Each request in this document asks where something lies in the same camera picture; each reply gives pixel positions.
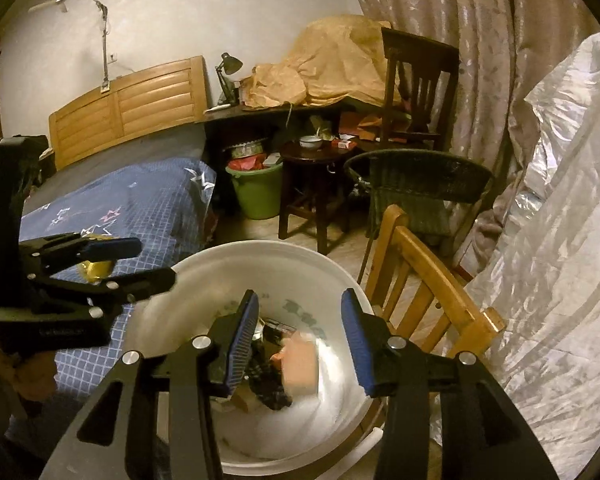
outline wooden floor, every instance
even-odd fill
[[[330,241],[330,252],[327,256],[342,266],[354,279],[358,276],[360,264],[368,242],[365,231],[366,215],[362,213],[352,214],[350,231],[346,234],[343,234],[336,224],[328,227],[327,234]],[[286,242],[313,249],[314,251],[317,249],[315,226],[310,222],[290,216],[288,232],[289,236],[285,240]],[[221,218],[216,228],[214,240],[216,244],[225,244],[238,240],[278,240],[278,217],[267,220],[250,220],[241,216]],[[363,288],[371,268],[371,259],[372,257],[369,258],[369,263],[366,266],[365,275],[362,280]],[[394,316],[398,317],[398,319],[401,319],[406,307],[411,303],[411,298],[418,288],[418,283],[417,280],[411,281],[410,279],[407,286],[405,286],[404,293],[394,312]],[[427,322],[427,327],[424,327],[423,331],[428,331],[434,322],[435,319],[432,318]],[[427,479],[439,479],[440,459],[442,455],[440,448],[431,442],[429,452],[429,474],[427,475]],[[340,480],[372,480],[378,462],[378,453],[379,446],[376,446],[352,469],[341,476]],[[302,468],[302,470],[266,478],[271,480],[314,480],[322,471],[324,471],[323,465],[317,465],[316,468],[307,466],[306,468]]]

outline blue bedspread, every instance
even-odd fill
[[[211,168],[193,158],[127,166],[24,216],[20,239],[65,232],[137,237],[142,253],[120,260],[114,274],[172,266],[203,249],[215,179]],[[80,279],[75,268],[58,276]],[[84,399],[120,357],[131,312],[126,305],[107,347],[58,352],[58,392],[41,416],[13,421],[12,440],[39,456],[50,454]]]

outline wall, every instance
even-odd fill
[[[100,14],[91,0],[27,13],[45,0],[18,0],[3,20],[0,114],[5,137],[48,134],[48,116],[102,81]],[[309,22],[358,13],[355,0],[101,0],[109,8],[110,78],[202,54],[213,101],[222,52],[254,64],[278,62]]]

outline white bucket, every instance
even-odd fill
[[[353,288],[372,313],[364,292],[338,264],[315,251],[285,242],[248,240],[194,254],[173,267],[176,285],[139,304],[125,349],[155,356],[174,351],[209,327],[215,316],[235,310],[253,289],[265,317],[313,332],[318,341],[318,397],[295,400],[273,412],[213,412],[216,442],[225,473],[273,475],[305,466],[338,447],[368,410],[358,385],[340,317],[340,297]],[[158,428],[167,410],[158,410]]]

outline green wicker chair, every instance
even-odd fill
[[[350,158],[344,171],[371,196],[362,281],[373,240],[384,210],[399,205],[409,216],[409,229],[418,235],[450,237],[450,208],[445,202],[473,204],[491,182],[491,171],[449,153],[433,150],[377,150]]]

